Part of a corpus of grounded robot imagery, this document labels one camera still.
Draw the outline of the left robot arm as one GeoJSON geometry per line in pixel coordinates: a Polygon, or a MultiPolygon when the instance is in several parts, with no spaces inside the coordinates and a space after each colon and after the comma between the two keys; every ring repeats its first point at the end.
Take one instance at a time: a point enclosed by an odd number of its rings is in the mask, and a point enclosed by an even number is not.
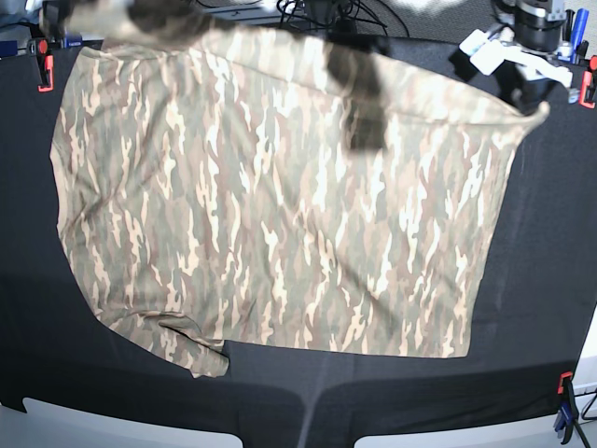
{"type": "Polygon", "coordinates": [[[560,65],[572,55],[562,30],[569,20],[563,1],[516,1],[509,6],[495,1],[496,23],[486,31],[473,31],[459,50],[483,75],[503,63],[513,63],[527,81],[549,80],[572,88],[573,73],[560,65]]]}

